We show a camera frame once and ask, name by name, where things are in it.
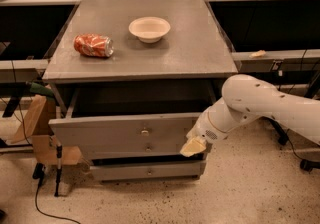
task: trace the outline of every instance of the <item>wire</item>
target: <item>wire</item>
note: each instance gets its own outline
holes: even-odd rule
[[[295,149],[292,141],[290,140],[289,136],[288,136],[288,141],[289,141],[289,143],[290,143],[290,145],[291,145],[293,154],[294,154],[297,158],[299,158],[300,160],[304,160],[301,156],[299,156],[299,155],[296,153],[296,149]]]
[[[0,100],[1,100],[4,104],[6,104],[6,105],[8,106],[8,103],[7,103],[3,98],[0,97]],[[18,118],[18,116],[16,115],[16,113],[13,113],[13,115],[17,118],[17,120],[18,120],[20,123],[22,123],[22,121]]]
[[[17,77],[16,77],[16,70],[14,68],[13,65],[13,60],[11,60],[11,65],[12,65],[12,71],[13,71],[13,78],[14,78],[14,83],[17,84]],[[20,101],[18,103],[18,107],[19,107],[19,111],[21,114],[21,123],[22,123],[22,128],[23,128],[23,135],[24,135],[24,139],[27,141],[27,143],[31,146],[32,144],[29,142],[28,138],[27,138],[27,134],[26,134],[26,127],[25,127],[25,123],[24,123],[24,118],[23,118],[23,114],[22,114],[22,110],[21,110],[21,104]]]
[[[302,55],[302,57],[301,57],[301,61],[300,61],[300,72],[302,71],[302,63],[303,63],[303,61],[304,61],[304,57],[305,57],[307,51],[308,51],[308,49],[305,49],[305,51],[304,51],[304,53],[303,53],[303,55]],[[296,86],[296,84],[292,85],[292,87],[289,89],[289,91],[288,91],[287,93],[290,94],[290,92],[292,91],[292,89],[293,89],[295,86]]]
[[[67,221],[71,221],[71,222],[74,222],[74,223],[78,223],[78,224],[81,224],[80,222],[76,221],[76,220],[73,220],[73,219],[69,219],[69,218],[65,218],[65,217],[60,217],[60,216],[55,216],[55,215],[51,215],[51,214],[48,214],[48,213],[45,213],[43,211],[41,211],[39,209],[39,206],[38,206],[38,194],[39,194],[39,190],[40,190],[40,187],[41,187],[41,183],[42,183],[42,180],[43,180],[43,177],[40,178],[39,180],[39,184],[38,184],[38,188],[37,188],[37,191],[36,191],[36,195],[35,195],[35,205],[36,205],[36,208],[38,210],[38,212],[40,212],[41,214],[47,216],[47,217],[50,217],[50,218],[55,218],[55,219],[59,219],[59,220],[67,220]]]
[[[316,63],[314,63],[314,65],[313,65],[313,67],[312,67],[311,71],[313,71],[313,70],[314,70],[314,68],[319,64],[319,62],[320,62],[320,59],[318,59],[318,60],[316,61]]]

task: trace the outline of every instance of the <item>ceramic bowl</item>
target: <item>ceramic bowl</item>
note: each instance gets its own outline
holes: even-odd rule
[[[170,24],[158,17],[144,17],[132,21],[129,25],[131,34],[144,43],[158,42],[170,30]]]

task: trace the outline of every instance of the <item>cabinet top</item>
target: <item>cabinet top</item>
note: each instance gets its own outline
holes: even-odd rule
[[[140,17],[166,19],[171,30],[153,44],[130,34]],[[77,35],[95,33],[114,41],[101,59],[80,55]],[[51,83],[132,79],[226,77],[237,69],[204,0],[82,0],[44,74]]]

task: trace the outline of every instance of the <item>drawer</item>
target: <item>drawer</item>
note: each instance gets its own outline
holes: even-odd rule
[[[121,157],[137,157],[137,156],[159,156],[159,155],[175,155],[180,151],[185,139],[182,138],[180,143],[172,142],[130,142],[109,143],[108,145],[85,145],[80,146],[80,150],[86,159],[103,159],[103,158],[121,158]]]
[[[65,146],[89,159],[177,153],[202,111],[215,101],[208,80],[79,85],[64,119],[49,125]]]
[[[163,177],[187,177],[203,174],[206,161],[148,163],[135,165],[91,166],[90,170],[96,180],[130,180]]]

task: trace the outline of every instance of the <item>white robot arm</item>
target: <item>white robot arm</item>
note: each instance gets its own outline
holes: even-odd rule
[[[279,92],[252,76],[235,75],[224,83],[222,98],[200,115],[180,153],[200,153],[206,143],[225,139],[233,129],[262,116],[320,145],[319,101]]]

